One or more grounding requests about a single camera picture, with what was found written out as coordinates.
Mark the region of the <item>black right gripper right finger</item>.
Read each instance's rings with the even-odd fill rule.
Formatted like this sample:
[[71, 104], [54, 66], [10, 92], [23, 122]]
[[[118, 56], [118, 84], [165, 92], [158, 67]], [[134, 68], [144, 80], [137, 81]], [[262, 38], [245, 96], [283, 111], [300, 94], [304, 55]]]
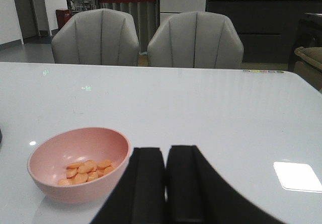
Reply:
[[172, 146], [166, 174], [170, 223], [280, 223], [231, 187], [195, 145]]

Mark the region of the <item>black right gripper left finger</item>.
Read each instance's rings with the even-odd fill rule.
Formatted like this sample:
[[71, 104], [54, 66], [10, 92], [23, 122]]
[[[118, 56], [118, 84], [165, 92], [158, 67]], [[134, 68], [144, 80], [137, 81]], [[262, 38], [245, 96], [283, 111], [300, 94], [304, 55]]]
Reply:
[[120, 181], [91, 223], [165, 223], [165, 166], [156, 147], [134, 148]]

